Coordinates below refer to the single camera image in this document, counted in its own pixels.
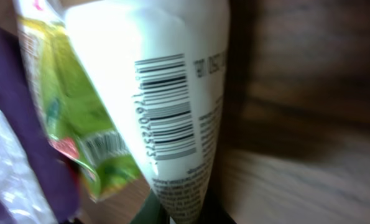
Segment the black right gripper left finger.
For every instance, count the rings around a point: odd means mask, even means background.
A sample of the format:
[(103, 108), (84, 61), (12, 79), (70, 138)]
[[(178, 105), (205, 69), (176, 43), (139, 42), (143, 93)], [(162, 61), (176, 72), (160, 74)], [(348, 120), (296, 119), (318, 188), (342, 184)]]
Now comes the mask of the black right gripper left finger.
[(152, 190), (130, 224), (169, 224), (169, 215)]

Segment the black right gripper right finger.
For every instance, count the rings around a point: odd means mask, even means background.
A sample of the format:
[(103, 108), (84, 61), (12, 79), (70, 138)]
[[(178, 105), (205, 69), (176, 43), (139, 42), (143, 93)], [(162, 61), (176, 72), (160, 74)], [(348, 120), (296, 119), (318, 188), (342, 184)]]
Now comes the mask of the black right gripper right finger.
[(206, 192), (198, 224), (236, 224), (211, 188)]

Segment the green snack pouch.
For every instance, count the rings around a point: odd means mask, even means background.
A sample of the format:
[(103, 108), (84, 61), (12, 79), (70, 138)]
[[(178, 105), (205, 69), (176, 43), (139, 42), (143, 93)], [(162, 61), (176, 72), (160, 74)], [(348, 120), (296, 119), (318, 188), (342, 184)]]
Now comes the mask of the green snack pouch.
[(14, 0), (32, 99), (49, 144), (80, 166), (95, 202), (141, 172), (72, 48), (58, 1)]

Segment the white tube gold cap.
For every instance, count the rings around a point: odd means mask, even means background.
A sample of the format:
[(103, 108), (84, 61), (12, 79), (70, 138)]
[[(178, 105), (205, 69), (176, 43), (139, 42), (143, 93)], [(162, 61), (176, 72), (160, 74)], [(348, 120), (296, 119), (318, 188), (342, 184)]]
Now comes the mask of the white tube gold cap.
[(196, 223), (220, 128), (228, 1), (69, 7), (70, 42), (115, 128), (175, 223)]

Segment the purple snack packet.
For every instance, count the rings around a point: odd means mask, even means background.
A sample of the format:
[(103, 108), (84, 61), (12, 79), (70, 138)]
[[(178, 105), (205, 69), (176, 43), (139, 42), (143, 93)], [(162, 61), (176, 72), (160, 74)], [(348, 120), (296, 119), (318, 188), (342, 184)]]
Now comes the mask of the purple snack packet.
[(0, 28), (0, 109), (23, 146), (57, 218), (63, 223), (80, 207), (78, 182), (68, 160), (47, 141), (34, 108), (18, 38)]

